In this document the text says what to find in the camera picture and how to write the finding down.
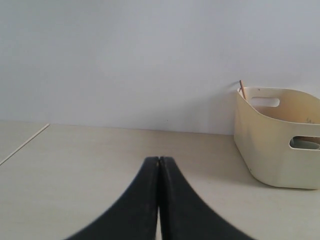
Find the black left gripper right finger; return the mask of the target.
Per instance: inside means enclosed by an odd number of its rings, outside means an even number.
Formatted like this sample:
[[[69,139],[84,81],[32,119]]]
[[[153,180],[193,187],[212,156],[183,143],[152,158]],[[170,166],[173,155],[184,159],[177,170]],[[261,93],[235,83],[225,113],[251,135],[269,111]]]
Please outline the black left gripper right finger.
[[[163,240],[251,240],[211,209],[172,157],[159,159],[158,207]]]

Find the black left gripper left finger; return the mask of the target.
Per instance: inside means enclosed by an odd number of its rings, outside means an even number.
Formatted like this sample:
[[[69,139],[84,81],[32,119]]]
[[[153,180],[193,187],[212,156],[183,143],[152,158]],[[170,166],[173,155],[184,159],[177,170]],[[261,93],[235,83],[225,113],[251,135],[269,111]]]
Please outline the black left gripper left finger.
[[[158,221],[159,158],[147,157],[125,192],[69,240],[154,240]]]

